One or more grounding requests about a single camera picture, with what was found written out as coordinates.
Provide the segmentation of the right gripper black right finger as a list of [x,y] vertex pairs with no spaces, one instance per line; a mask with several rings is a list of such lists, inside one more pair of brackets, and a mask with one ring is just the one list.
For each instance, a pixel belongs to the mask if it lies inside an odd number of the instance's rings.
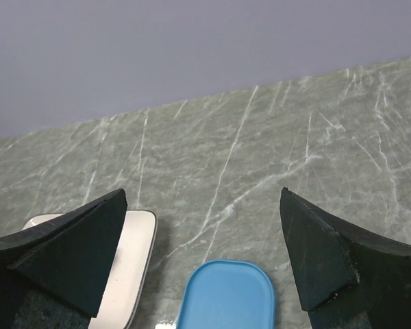
[[411,245],[282,189],[282,232],[313,328],[411,328]]

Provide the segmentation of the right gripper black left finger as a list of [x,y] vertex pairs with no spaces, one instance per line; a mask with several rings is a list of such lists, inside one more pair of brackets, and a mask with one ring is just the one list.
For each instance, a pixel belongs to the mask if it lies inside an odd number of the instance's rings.
[[126,210],[120,188],[0,237],[0,328],[87,328],[100,309]]

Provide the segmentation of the blue lunch box lid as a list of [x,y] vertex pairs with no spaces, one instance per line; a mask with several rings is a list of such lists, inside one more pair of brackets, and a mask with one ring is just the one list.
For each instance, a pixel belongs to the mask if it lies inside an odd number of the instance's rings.
[[275,327],[275,291],[258,266],[240,260],[211,260],[186,284],[177,328]]

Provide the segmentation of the white rectangular plate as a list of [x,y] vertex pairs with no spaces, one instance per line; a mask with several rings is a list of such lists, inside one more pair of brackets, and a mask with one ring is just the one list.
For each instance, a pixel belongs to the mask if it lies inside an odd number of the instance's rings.
[[28,256],[46,270],[30,280],[74,304],[89,318],[83,328],[128,328],[145,281],[157,230],[148,210],[128,210],[124,220],[83,217]]

